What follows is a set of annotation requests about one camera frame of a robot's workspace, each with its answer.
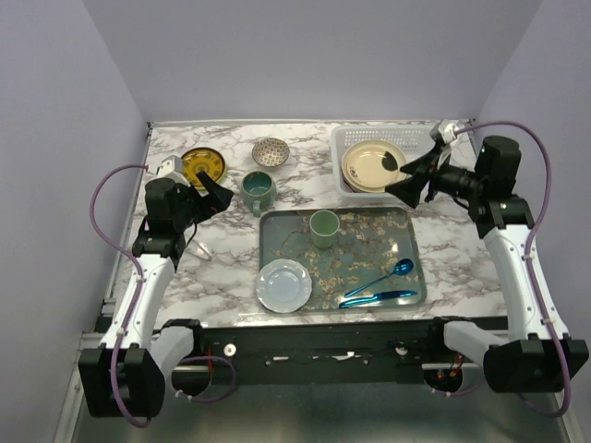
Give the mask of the yellow patterned plate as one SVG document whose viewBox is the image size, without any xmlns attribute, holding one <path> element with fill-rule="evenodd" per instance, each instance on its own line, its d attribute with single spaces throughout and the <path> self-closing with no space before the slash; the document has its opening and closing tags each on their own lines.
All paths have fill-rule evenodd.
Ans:
<svg viewBox="0 0 591 443">
<path fill-rule="evenodd" d="M 197 177 L 198 172 L 205 172 L 215 183 L 225 178 L 227 165 L 222 154 L 208 147 L 198 147 L 187 151 L 181 156 L 183 174 L 197 190 L 204 190 Z"/>
</svg>

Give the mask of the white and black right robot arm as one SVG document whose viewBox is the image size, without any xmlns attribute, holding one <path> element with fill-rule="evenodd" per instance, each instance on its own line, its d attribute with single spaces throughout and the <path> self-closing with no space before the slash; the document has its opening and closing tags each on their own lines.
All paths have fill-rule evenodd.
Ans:
<svg viewBox="0 0 591 443">
<path fill-rule="evenodd" d="M 438 362 L 456 352 L 480 365 L 498 393 L 559 392 L 585 364 L 585 341 L 571 337 L 552 303 L 530 235 L 535 222 L 528 203 L 513 192 L 521 151 L 516 141 L 489 136 L 474 170 L 446 159 L 450 141 L 434 138 L 423 156 L 402 166 L 407 175 L 388 193 L 414 208 L 421 192 L 431 201 L 443 193 L 467 203 L 468 215 L 492 257 L 507 308 L 508 338 L 468 320 L 445 320 L 425 339 L 427 355 Z"/>
</svg>

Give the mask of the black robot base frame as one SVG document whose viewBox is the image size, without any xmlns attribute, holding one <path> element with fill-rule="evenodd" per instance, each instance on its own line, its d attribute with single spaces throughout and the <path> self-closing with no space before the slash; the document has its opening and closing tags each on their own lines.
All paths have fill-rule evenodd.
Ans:
<svg viewBox="0 0 591 443">
<path fill-rule="evenodd" d="M 217 383 L 294 385 L 396 382 L 420 384 L 424 371 L 467 368 L 471 361 L 445 348 L 431 320 L 203 328 L 195 355 L 224 357 L 211 364 Z"/>
</svg>

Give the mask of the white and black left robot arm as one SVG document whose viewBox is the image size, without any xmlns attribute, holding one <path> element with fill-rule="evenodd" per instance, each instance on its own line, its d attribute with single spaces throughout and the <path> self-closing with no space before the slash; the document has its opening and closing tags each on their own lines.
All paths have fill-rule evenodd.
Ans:
<svg viewBox="0 0 591 443">
<path fill-rule="evenodd" d="M 90 415 L 123 417 L 145 428 L 162 409 L 166 381 L 181 363 L 212 366 L 197 320 L 174 320 L 153 332 L 163 295 L 186 249 L 185 232 L 227 210 L 234 193 L 206 173 L 201 195 L 182 174 L 158 175 L 145 186 L 147 214 L 131 249 L 133 264 L 124 299 L 95 348 L 84 349 L 78 371 Z"/>
</svg>

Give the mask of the cream plate with black mark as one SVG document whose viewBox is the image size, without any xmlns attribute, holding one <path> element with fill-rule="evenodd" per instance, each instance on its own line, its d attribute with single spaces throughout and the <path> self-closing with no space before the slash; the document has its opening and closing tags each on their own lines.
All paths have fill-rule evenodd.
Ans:
<svg viewBox="0 0 591 443">
<path fill-rule="evenodd" d="M 351 146 L 341 160 L 345 182 L 356 192 L 384 193 L 385 187 L 407 178 L 401 171 L 403 152 L 384 140 L 364 140 Z"/>
</svg>

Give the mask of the cream sweet bear plate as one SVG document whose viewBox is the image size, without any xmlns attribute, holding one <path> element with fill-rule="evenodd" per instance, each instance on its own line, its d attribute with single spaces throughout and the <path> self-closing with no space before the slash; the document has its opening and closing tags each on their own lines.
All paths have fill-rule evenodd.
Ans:
<svg viewBox="0 0 591 443">
<path fill-rule="evenodd" d="M 344 186 L 351 192 L 351 193 L 366 193 L 366 190 L 356 187 L 355 185 L 349 183 L 346 179 L 344 179 Z"/>
</svg>

